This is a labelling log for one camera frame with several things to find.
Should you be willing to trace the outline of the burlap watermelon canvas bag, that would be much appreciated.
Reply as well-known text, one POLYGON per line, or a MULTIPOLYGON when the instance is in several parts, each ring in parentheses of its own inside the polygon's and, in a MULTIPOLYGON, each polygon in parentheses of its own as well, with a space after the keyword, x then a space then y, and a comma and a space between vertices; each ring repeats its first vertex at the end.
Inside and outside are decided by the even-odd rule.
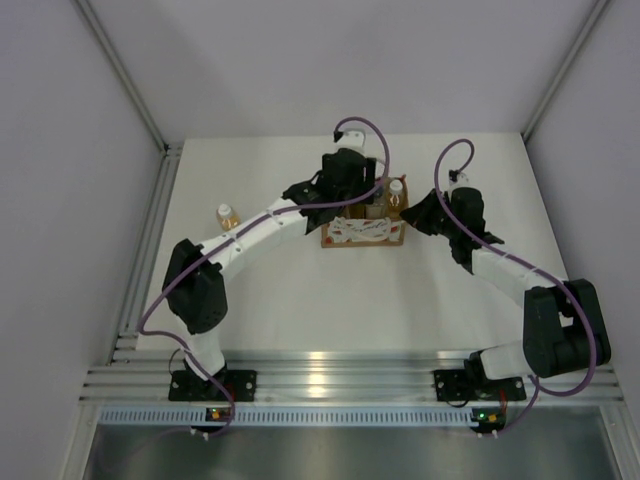
MULTIPOLYGON (((385 200, 387 187, 391 180, 399 178, 404 183, 405 200, 403 210, 409 206, 409 193, 406 175, 391 175, 384 180, 385 200)), ((347 248, 347 247, 395 247, 404 243, 407 224, 400 217, 391 219, 387 215, 381 219, 366 219, 366 202, 351 205, 334 220, 321 227, 320 245, 322 248, 347 248)))

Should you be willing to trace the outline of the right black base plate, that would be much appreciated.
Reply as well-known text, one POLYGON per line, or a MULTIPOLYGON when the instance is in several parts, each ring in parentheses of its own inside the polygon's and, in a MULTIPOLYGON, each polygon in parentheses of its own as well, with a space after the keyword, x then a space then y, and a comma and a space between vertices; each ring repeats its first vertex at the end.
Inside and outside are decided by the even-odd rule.
POLYGON ((480 380, 473 379, 464 369, 440 369, 433 371, 433 380, 437 401, 455 407, 477 401, 513 402, 527 399, 521 377, 480 380))

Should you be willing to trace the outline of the grey cap clear bottle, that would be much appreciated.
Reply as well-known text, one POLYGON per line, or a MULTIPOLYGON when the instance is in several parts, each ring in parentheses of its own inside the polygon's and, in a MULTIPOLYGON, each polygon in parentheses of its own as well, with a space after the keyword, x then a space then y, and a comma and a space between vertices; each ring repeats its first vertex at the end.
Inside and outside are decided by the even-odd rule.
POLYGON ((370 202, 365 205, 366 219, 381 219, 386 215, 385 188, 380 187, 371 197, 370 202))

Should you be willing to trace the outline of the white cap amber bottle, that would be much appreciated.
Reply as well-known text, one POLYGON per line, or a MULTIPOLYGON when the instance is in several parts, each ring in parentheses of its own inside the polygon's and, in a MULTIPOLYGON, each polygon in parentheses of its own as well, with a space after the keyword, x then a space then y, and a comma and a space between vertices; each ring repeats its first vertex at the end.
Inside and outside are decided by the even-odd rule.
POLYGON ((220 204, 216 210, 218 223, 224 232, 228 232, 240 225, 241 220, 237 212, 228 204, 220 204))

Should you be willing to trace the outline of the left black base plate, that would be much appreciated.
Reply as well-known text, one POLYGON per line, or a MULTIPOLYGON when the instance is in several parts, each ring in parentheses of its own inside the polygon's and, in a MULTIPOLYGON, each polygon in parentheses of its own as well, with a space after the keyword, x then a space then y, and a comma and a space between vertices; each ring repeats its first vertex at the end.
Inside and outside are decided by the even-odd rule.
MULTIPOLYGON (((236 402, 253 402, 257 386, 255 370, 224 370, 216 379, 236 402)), ((224 393, 209 380, 191 370, 176 370, 171 374, 168 400, 172 402, 225 401, 224 393)))

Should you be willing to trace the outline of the white cap clear bottle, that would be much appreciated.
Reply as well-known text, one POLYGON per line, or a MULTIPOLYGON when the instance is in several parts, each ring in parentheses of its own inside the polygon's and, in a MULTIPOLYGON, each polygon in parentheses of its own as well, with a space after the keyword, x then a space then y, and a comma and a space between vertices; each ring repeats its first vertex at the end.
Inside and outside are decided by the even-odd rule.
POLYGON ((400 217, 400 212, 403 210, 404 200, 404 183, 401 179, 394 178, 389 182, 386 193, 387 215, 391 219, 400 217))

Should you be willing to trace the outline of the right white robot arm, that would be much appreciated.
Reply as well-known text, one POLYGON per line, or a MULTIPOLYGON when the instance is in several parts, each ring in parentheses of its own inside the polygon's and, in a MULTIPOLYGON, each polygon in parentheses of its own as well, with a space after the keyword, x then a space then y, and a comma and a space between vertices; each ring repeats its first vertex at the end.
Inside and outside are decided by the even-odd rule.
POLYGON ((432 190, 400 217, 428 236, 449 242, 453 260, 469 274, 496 287, 523 312, 519 340, 472 353, 465 362, 465 384, 488 397, 502 380, 530 376, 541 380, 582 371, 584 379, 563 396, 591 383, 598 366, 611 358, 611 346, 595 286, 585 280, 561 280, 508 252, 486 229, 479 190, 432 190))

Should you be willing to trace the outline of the aluminium extrusion rail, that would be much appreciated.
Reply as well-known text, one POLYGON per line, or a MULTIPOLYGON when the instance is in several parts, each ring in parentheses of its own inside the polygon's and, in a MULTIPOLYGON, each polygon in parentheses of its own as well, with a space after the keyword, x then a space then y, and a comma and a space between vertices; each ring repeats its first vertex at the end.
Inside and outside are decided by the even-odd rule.
MULTIPOLYGON (((434 373, 460 368, 464 351, 335 353, 227 353, 232 369, 257 373, 259 404, 355 404, 385 402, 427 405, 436 401, 434 373)), ((165 403, 170 368, 181 355, 162 350, 118 349, 105 366, 89 369, 84 403, 165 403)))

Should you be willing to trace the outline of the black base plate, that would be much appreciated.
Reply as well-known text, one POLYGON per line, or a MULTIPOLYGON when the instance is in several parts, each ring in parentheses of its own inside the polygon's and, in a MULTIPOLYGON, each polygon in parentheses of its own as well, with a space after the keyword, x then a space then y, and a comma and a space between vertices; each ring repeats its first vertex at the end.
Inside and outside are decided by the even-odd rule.
POLYGON ((433 371, 433 380, 437 401, 455 407, 477 401, 513 402, 527 399, 521 377, 480 380, 473 379, 464 369, 440 369, 433 371))
MULTIPOLYGON (((257 386, 255 370, 224 370, 216 379, 236 402, 253 402, 257 386)), ((224 393, 209 380, 191 370, 176 370, 171 374, 168 400, 172 402, 225 401, 224 393)))

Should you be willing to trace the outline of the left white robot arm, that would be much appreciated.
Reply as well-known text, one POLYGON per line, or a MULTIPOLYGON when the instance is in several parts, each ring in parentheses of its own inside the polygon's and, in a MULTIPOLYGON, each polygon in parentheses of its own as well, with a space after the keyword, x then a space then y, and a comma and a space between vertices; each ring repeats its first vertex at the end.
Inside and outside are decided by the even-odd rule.
POLYGON ((266 211, 214 239, 179 242, 163 287, 170 311, 187 329, 186 363, 191 387, 207 400, 226 386, 218 325, 228 312, 227 284, 275 247, 307 235, 339 216, 348 200, 364 196, 375 183, 376 161, 341 147, 322 156, 310 180, 290 186, 266 211))

